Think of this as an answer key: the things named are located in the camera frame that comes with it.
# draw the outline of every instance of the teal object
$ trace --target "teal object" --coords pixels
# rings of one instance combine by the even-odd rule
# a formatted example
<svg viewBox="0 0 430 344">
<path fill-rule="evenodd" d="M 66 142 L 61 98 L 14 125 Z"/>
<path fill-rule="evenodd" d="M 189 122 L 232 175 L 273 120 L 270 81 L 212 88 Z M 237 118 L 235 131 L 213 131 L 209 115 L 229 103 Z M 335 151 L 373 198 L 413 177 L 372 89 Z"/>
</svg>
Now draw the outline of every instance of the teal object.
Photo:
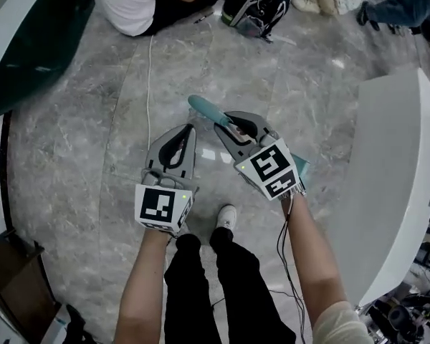
<svg viewBox="0 0 430 344">
<path fill-rule="evenodd" d="M 231 120 L 223 111 L 205 98 L 199 97 L 198 95 L 190 95 L 188 97 L 188 103 L 196 111 L 224 128 L 231 123 Z"/>
<path fill-rule="evenodd" d="M 214 121 L 220 126 L 227 127 L 231 123 L 231 120 L 228 116 L 224 114 L 223 111 L 221 111 L 217 106 L 215 106 L 212 102 L 209 102 L 205 98 L 202 98 L 198 95 L 190 95 L 188 97 L 188 103 L 192 108 L 194 108 L 194 110 L 198 111 L 199 113 L 207 117 L 209 120 Z M 298 175 L 300 176 L 301 181 L 304 183 L 304 178 L 309 168 L 309 162 L 299 156 L 296 156 L 291 152 L 290 154 L 295 161 Z"/>
</svg>

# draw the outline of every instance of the white sneaker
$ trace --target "white sneaker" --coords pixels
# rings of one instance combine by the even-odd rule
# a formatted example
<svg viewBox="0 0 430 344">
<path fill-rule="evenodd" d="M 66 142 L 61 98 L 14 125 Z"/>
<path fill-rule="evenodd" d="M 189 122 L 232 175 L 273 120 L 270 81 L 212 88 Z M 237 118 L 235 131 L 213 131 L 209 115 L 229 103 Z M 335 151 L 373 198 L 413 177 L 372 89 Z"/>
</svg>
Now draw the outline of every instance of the white sneaker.
<svg viewBox="0 0 430 344">
<path fill-rule="evenodd" d="M 237 210 L 234 205 L 225 205 L 220 209 L 216 218 L 216 228 L 220 226 L 227 229 L 234 229 L 237 220 Z"/>
<path fill-rule="evenodd" d="M 293 6 L 300 10 L 307 13 L 320 13 L 320 7 L 316 4 L 311 2 L 311 0 L 292 0 Z"/>
</svg>

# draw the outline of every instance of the sleeve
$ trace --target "sleeve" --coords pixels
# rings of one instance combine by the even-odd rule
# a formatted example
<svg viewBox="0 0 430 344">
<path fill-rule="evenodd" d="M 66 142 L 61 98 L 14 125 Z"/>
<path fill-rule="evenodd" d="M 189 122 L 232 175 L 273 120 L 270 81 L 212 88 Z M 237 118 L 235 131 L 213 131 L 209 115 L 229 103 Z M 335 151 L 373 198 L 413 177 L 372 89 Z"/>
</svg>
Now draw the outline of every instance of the sleeve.
<svg viewBox="0 0 430 344">
<path fill-rule="evenodd" d="M 373 344 L 349 302 L 327 308 L 317 319 L 312 336 L 314 344 Z"/>
</svg>

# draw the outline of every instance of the backpack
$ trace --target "backpack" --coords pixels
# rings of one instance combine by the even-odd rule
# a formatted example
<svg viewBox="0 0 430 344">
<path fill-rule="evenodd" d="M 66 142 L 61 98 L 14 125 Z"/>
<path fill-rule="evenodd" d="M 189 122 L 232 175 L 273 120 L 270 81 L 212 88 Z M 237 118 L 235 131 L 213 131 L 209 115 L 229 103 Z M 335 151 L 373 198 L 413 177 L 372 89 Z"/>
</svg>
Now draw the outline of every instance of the backpack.
<svg viewBox="0 0 430 344">
<path fill-rule="evenodd" d="M 244 36 L 267 40 L 272 27 L 287 13 L 291 0 L 225 0 L 221 20 Z"/>
</svg>

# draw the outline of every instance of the marble floor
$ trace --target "marble floor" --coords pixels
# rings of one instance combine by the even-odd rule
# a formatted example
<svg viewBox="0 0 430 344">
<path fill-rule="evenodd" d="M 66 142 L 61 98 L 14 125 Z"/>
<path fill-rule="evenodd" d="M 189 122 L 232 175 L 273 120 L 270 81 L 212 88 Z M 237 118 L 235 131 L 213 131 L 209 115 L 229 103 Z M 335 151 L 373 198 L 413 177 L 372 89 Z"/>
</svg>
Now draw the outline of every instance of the marble floor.
<svg viewBox="0 0 430 344">
<path fill-rule="evenodd" d="M 311 162 L 308 199 L 324 229 L 348 168 L 358 84 L 419 66 L 430 77 L 430 51 L 410 34 L 360 28 L 352 14 L 327 17 L 290 8 L 274 30 L 274 44 L 238 35 L 216 14 L 200 24 L 195 19 L 153 39 L 151 139 L 187 122 L 198 132 L 194 178 L 201 190 L 188 225 L 205 244 L 201 256 L 211 301 L 223 291 L 206 243 L 226 203 L 237 205 L 235 240 L 259 257 L 268 287 L 290 292 L 275 251 L 279 204 L 236 175 L 211 123 L 190 110 L 187 97 L 200 94 L 224 110 L 268 119 L 291 151 Z M 44 246 L 57 299 L 78 308 L 102 343 L 113 339 L 120 296 L 143 235 L 134 221 L 134 185 L 147 153 L 149 44 L 150 38 L 117 33 L 94 11 L 64 76 L 15 110 L 11 121 L 14 226 Z M 168 261 L 174 252 L 172 242 Z M 297 282 L 292 262 L 290 269 Z M 272 295 L 282 319 L 298 331 L 294 300 Z M 214 314 L 226 342 L 223 302 Z M 305 327 L 309 338 L 308 320 Z"/>
</svg>

